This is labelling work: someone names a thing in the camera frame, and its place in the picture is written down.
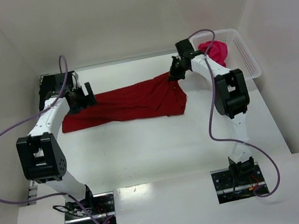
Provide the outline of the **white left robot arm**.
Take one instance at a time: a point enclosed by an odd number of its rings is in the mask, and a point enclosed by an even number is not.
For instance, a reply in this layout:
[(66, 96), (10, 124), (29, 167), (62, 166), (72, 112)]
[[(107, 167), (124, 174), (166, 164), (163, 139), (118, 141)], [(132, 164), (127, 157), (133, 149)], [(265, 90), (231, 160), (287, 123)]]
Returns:
[(78, 208), (78, 203), (92, 209), (94, 198), (90, 188), (68, 172), (57, 136), (66, 115), (77, 114), (96, 103), (90, 84), (81, 85), (75, 71), (45, 75), (39, 89), (42, 115), (29, 134), (16, 142), (25, 177), (63, 194), (70, 212)]

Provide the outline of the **dark red t shirt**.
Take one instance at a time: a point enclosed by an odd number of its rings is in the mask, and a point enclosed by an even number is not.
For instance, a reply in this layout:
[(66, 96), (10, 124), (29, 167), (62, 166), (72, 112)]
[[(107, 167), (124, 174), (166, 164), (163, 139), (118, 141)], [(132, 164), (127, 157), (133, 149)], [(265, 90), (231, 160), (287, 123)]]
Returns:
[(112, 121), (183, 115), (187, 95), (178, 81), (168, 81), (164, 73), (130, 86), (95, 96), (95, 106), (65, 116), (62, 132), (70, 133)]

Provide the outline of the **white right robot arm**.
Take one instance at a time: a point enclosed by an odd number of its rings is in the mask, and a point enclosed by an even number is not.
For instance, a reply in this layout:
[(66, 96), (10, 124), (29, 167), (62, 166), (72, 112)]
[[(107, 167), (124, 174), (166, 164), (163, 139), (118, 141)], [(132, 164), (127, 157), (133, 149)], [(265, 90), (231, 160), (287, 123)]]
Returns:
[[(250, 103), (249, 93), (240, 69), (231, 70), (215, 62), (207, 50), (195, 50), (189, 39), (175, 44), (177, 55), (172, 57), (169, 81), (185, 78), (188, 70), (198, 73), (212, 83), (212, 101), (209, 117), (209, 135), (214, 141), (235, 143), (228, 159), (233, 176), (247, 174), (254, 169), (254, 159), (248, 147), (246, 113)], [(226, 118), (229, 138), (216, 138), (212, 134), (214, 110)]]

